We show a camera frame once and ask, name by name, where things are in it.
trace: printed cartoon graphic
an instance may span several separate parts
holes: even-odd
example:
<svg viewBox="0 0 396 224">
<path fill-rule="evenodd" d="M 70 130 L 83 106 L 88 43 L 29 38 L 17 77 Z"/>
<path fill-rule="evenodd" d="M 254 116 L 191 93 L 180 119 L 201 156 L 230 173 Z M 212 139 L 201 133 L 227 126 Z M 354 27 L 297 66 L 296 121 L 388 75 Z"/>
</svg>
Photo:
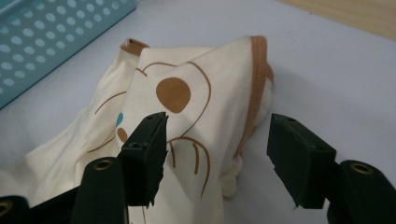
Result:
<svg viewBox="0 0 396 224">
<path fill-rule="evenodd" d="M 175 65 L 169 63 L 151 63 L 143 69 L 137 68 L 136 70 L 143 76 L 149 77 L 150 69 L 153 67 L 158 69 L 158 66 L 175 67 Z M 204 153 L 207 167 L 205 182 L 203 183 L 201 190 L 202 197 L 210 175 L 210 155 L 205 145 L 202 144 L 199 139 L 194 139 L 193 137 L 189 136 L 189 131 L 195 126 L 201 116 L 205 113 L 207 105 L 210 101 L 212 89 L 206 73 L 198 64 L 188 62 L 183 64 L 183 66 L 188 66 L 191 70 L 191 74 L 201 76 L 203 83 L 200 83 L 200 85 L 205 85 L 205 92 L 202 92 L 202 88 L 200 88 L 198 91 L 195 91 L 193 89 L 193 85 L 197 85 L 198 83 L 189 83 L 187 79 L 183 79 L 184 74 L 180 74 L 178 77 L 166 77 L 159 81 L 156 87 L 156 95 L 161 105 L 171 112 L 169 113 L 168 120 L 168 124 L 170 125 L 172 125 L 172 123 L 177 124 L 179 118 L 185 116 L 187 113 L 189 115 L 191 112 L 195 114 L 195 120 L 192 121 L 190 126 L 185 126 L 184 129 L 180 129 L 180 134 L 176 136 L 168 136 L 167 144 L 168 149 L 171 152 L 174 168 L 177 167 L 177 150 L 180 149 L 177 147 L 177 145 L 185 145 L 185 143 L 181 144 L 180 142 L 189 142 L 191 144 L 191 148 L 193 148 L 195 152 L 194 173 L 196 175 L 198 174 L 198 168 L 200 165 L 200 153 Z"/>
</svg>

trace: perforated basket wall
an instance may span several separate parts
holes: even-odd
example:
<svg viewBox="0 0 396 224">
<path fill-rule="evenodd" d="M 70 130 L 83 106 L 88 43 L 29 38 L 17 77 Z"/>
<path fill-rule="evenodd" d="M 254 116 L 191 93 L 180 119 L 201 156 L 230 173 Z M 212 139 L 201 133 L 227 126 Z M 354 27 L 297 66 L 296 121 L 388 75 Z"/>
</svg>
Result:
<svg viewBox="0 0 396 224">
<path fill-rule="evenodd" d="M 134 8 L 134 0 L 0 0 L 0 108 Z"/>
</svg>

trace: fabric fold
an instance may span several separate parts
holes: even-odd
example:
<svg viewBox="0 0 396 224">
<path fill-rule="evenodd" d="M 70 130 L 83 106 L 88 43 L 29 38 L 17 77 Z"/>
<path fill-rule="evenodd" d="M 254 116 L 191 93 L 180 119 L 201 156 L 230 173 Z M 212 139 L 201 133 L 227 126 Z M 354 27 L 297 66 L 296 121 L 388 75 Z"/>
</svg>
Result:
<svg viewBox="0 0 396 224">
<path fill-rule="evenodd" d="M 132 223 L 223 223 L 244 145 L 268 112 L 274 74 L 263 36 L 218 48 L 121 46 L 87 108 L 63 132 L 0 171 L 0 196 L 30 205 L 76 187 L 85 165 L 116 156 L 141 119 L 160 111 L 168 155 L 155 206 L 130 207 Z"/>
</svg>

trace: white table surface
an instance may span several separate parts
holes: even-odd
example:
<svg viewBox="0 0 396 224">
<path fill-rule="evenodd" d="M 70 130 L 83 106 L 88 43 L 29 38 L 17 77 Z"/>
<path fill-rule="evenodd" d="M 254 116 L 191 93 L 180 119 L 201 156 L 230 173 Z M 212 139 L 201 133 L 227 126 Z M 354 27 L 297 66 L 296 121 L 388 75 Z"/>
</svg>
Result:
<svg viewBox="0 0 396 224">
<path fill-rule="evenodd" d="M 87 106 L 120 43 L 221 46 L 265 35 L 275 71 L 271 113 L 299 120 L 396 186 L 396 42 L 262 0 L 140 0 L 137 9 L 0 111 L 0 167 L 45 143 Z M 266 156 L 270 117 L 246 148 L 225 223 L 327 223 L 294 203 Z"/>
</svg>

